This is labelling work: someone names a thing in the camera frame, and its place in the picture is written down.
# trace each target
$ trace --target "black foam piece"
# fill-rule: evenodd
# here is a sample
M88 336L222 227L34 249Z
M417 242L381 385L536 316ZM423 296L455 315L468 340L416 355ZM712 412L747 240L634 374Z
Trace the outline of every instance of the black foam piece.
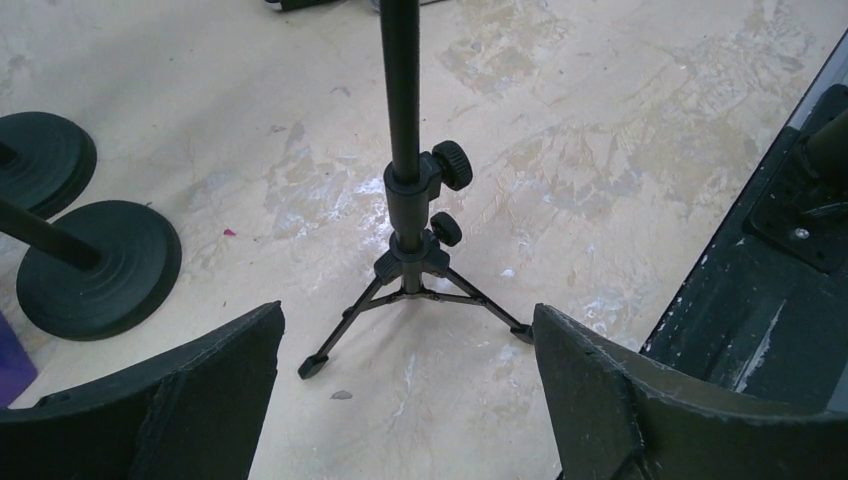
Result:
M277 374L279 302L94 382L0 410L9 479L246 479Z
M0 196L49 218L71 204L94 175L94 141L70 120L44 112L0 117Z
M552 307L533 331L562 478L848 478L848 415L700 381Z

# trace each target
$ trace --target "purple object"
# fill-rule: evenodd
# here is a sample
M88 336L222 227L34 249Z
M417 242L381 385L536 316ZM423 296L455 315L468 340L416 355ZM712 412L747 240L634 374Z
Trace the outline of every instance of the purple object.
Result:
M35 365L0 313L0 408L15 401L37 375Z

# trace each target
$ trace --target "tripod leg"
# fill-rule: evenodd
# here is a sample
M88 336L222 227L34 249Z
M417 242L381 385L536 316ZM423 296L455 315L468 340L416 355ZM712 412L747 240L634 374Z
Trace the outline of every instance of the tripod leg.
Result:
M459 287L460 290L468 294L469 297L476 300L480 305L486 307L486 310L492 312L494 316L500 318L501 321L509 326L510 333L515 335L519 340L524 343L529 343L530 345L533 344L533 329L530 325L525 325L516 320L515 317L507 313L507 311L501 308L500 305L493 302L486 296L486 294L472 285L471 282L462 278L462 276L456 273L454 269L448 268L445 278Z
M336 343L342 338L342 335L345 334L348 328L353 324L353 321L356 320L356 317L359 316L360 313L369 310L369 303L371 299L374 298L374 295L380 290L383 284L380 283L379 279L374 279L368 285L362 295L359 296L359 299L354 303L351 307L345 309L342 313L342 321L333 330L333 333L327 338L321 348L315 353L306 359L300 368L297 369L297 374L300 375L300 378L306 380L314 376L316 373L320 372L324 365L329 360L327 356L330 353L330 350L336 345Z

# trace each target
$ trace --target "scuffed black surface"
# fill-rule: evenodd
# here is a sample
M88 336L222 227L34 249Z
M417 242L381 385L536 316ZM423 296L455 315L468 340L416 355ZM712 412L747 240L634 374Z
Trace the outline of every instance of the scuffed black surface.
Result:
M814 110L802 132L780 132L645 342L645 356L731 390L827 408L848 361L848 268L821 273L746 225L789 150L826 115Z
M549 306L533 329L562 478L848 478L846 415L697 380Z
M0 410L3 478L247 478L285 328L279 302L94 382Z

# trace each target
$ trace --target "tripod foot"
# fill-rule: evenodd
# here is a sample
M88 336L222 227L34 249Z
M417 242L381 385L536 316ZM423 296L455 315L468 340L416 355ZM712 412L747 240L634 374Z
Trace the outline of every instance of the tripod foot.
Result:
M509 332L516 336L522 342L533 345L533 327L530 325L522 325L518 328L510 328Z
M329 359L330 357L326 355L323 357L312 355L303 362L300 368L297 369L297 374L300 375L301 380L311 378L324 368L324 365L327 364L327 360Z

